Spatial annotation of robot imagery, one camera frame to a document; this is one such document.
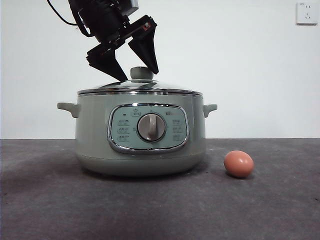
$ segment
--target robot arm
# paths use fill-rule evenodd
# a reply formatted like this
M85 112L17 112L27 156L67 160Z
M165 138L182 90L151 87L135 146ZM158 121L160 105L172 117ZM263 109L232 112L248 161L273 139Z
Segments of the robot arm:
M152 72L159 72L154 46L157 24L147 15L133 23L128 18L138 9L138 0L68 1L80 31L87 37L95 36L100 42L87 53L90 66L121 82L127 80L116 60L115 51L132 37L130 48Z

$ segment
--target control panel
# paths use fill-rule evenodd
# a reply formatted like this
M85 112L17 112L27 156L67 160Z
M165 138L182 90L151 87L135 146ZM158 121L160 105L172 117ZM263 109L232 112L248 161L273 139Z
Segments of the control panel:
M108 140L122 150L170 150L189 136L187 116L177 105L133 103L116 107L109 119Z

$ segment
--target lid rim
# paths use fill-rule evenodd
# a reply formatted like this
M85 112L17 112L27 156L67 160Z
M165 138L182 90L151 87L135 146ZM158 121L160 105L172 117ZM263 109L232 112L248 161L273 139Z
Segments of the lid rim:
M123 87L123 88L92 88L92 89L84 89L77 92L78 95L82 94L92 94L92 93L118 93L118 92L150 92L150 93L175 93L175 94L190 94L190 95L199 95L203 94L198 91L192 90L183 90L183 89L173 89L173 88L141 88L141 87Z

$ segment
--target pot base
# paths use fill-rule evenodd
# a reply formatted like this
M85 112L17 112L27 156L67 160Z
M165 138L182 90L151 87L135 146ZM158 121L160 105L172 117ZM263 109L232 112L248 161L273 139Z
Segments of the pot base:
M148 177L174 174L191 169L198 164L204 154L184 157L119 160L83 156L77 154L81 165L91 171L122 177Z

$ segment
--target lid knob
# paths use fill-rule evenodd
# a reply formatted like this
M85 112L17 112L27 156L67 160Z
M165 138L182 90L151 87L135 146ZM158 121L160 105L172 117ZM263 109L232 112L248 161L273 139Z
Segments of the lid knob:
M152 80L154 73L146 66L136 66L131 68L130 75L132 79Z

